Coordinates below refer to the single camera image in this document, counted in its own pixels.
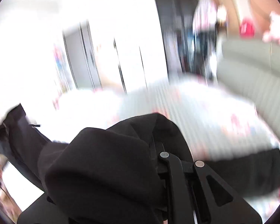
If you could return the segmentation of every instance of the bed sheet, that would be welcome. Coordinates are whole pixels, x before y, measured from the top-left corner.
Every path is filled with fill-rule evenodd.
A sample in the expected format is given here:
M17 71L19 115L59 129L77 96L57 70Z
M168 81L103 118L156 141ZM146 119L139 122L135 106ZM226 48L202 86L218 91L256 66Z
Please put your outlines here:
M84 91L82 98L77 94L75 99L68 98L60 101L60 109L52 119L54 133L46 130L46 124L40 129L51 140L71 142L84 127L107 129L127 118L158 112L180 128L194 160L228 159L280 148L280 141L257 116L253 102L222 87L207 85L195 76L124 96ZM264 223L280 204L280 189L246 201Z

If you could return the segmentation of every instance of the metal rivet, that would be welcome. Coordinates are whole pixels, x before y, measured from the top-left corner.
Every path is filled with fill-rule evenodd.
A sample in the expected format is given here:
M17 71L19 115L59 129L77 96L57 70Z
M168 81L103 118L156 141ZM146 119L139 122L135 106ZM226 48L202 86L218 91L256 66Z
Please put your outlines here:
M195 162L195 165L197 166L197 167L204 167L204 162L203 161L196 161Z
M168 152L161 152L161 153L160 153L160 156L161 156L162 158L166 158L166 157L169 157L169 153L168 153Z

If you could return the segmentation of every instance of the triangular cutout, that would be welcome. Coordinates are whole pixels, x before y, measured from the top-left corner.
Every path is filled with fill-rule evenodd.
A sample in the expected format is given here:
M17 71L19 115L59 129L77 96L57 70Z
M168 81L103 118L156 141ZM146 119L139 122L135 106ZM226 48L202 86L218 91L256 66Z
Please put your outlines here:
M217 206L223 206L233 200L233 197L211 176L206 176Z

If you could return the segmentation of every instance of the pink teddy bear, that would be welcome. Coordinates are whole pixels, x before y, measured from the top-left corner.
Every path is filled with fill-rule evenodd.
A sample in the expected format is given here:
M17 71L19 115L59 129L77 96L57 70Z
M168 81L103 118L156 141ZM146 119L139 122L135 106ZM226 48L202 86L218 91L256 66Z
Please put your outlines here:
M278 41L280 45L280 15L271 12L270 19L270 30L263 33L262 40L264 42Z

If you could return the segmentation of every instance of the gray door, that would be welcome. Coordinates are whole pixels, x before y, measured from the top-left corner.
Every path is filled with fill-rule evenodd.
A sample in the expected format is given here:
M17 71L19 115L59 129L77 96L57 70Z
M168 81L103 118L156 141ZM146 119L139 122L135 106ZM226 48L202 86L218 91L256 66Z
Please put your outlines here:
M93 56L88 23L63 33L66 54L77 89L102 88Z

